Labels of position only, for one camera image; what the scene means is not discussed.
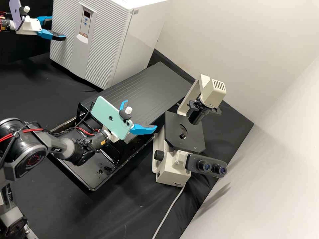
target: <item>red cable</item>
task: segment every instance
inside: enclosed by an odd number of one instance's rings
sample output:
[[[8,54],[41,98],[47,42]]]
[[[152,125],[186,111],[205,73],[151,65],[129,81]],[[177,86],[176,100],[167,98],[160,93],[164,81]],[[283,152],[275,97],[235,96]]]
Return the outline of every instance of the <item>red cable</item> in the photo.
[[[85,133],[86,135],[89,135],[89,136],[94,136],[94,135],[95,135],[95,134],[89,133],[88,131],[86,131],[85,129],[82,129],[82,128],[80,128],[80,127],[76,127],[76,129],[81,130],[83,133]]]
[[[22,130],[22,132],[23,132],[23,133],[28,133],[28,132],[42,131],[42,130],[43,130],[42,128],[37,128],[37,129],[24,129],[24,130]],[[12,134],[12,133],[7,134],[6,136],[4,136],[4,137],[2,137],[2,138],[0,139],[0,143],[1,143],[2,141],[5,141],[5,140],[10,139],[10,138],[12,138],[12,137],[13,137],[13,134]]]

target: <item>power cord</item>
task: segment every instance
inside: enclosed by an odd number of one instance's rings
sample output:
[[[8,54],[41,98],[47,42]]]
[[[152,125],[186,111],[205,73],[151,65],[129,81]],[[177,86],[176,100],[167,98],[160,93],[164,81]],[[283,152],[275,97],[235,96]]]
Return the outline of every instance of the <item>power cord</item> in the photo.
[[[174,201],[172,202],[172,204],[170,205],[169,209],[167,210],[162,222],[160,223],[159,227],[157,228],[156,232],[154,233],[152,239],[155,239],[157,233],[159,232],[160,228],[162,227],[165,219],[167,218],[169,212],[171,211],[171,209],[173,208],[175,202],[177,201],[177,199],[179,198],[179,196],[182,194],[182,192],[184,191],[185,185],[182,187],[181,191],[179,192],[179,194],[177,195],[177,197],[174,199]]]

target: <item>smartphone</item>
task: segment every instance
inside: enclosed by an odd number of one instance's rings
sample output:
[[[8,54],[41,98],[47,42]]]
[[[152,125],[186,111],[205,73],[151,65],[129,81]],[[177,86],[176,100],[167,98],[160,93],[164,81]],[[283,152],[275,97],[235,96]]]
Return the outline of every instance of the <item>smartphone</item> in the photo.
[[[124,120],[120,116],[119,110],[102,96],[97,98],[91,110],[91,114],[107,127],[113,135],[122,140],[129,133],[133,125],[130,119]]]

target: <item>white wall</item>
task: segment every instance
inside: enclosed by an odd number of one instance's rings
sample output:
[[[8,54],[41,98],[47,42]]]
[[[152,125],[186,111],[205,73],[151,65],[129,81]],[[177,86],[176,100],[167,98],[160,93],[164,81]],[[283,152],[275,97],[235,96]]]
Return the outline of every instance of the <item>white wall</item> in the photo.
[[[258,119],[182,235],[319,238],[319,58]]]
[[[171,0],[156,49],[252,121],[319,55],[318,0]]]

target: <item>black table surface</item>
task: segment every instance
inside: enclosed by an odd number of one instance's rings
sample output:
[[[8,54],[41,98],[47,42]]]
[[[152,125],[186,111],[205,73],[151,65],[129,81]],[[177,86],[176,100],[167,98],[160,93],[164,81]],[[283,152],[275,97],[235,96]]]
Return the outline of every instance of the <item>black table surface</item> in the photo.
[[[0,65],[0,74],[0,119],[37,120],[48,129],[74,117],[78,102],[97,93],[57,68],[48,54]],[[220,108],[221,117],[202,121],[204,154],[228,163],[253,123],[225,102]],[[48,159],[12,186],[40,239],[151,238],[180,188],[155,182],[152,143],[134,162],[94,193],[81,190]],[[216,181],[192,174],[157,238],[179,238]]]

